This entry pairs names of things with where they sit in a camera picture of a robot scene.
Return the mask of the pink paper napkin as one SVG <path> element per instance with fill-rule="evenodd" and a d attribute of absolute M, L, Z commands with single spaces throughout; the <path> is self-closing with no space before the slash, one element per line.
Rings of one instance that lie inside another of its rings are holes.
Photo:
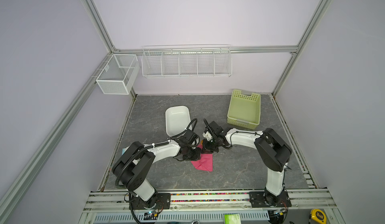
<path fill-rule="evenodd" d="M 191 161 L 191 164 L 197 170 L 212 172 L 213 171 L 213 155 L 211 153 L 201 154 L 200 160 Z"/>

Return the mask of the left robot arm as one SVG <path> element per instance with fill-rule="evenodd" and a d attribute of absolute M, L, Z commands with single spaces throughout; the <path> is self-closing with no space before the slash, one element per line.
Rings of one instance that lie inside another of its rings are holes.
<path fill-rule="evenodd" d="M 134 198 L 141 207 L 154 208 L 160 198 L 146 177 L 155 162 L 169 157 L 179 162 L 200 160 L 200 138 L 194 132 L 197 122 L 193 119 L 185 130 L 163 142 L 149 145 L 133 142 L 111 169 L 116 177 L 115 187 L 125 188 L 129 198 Z"/>

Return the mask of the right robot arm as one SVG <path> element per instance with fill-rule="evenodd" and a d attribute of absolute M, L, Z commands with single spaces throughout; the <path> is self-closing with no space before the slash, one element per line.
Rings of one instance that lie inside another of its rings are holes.
<path fill-rule="evenodd" d="M 264 131 L 245 131 L 236 128 L 223 129 L 216 122 L 208 123 L 202 141 L 203 153 L 218 152 L 219 148 L 231 149 L 235 145 L 258 151 L 267 167 L 267 181 L 263 192 L 250 194 L 252 206 L 291 207 L 284 178 L 287 164 L 293 153 L 292 148 L 272 128 Z"/>

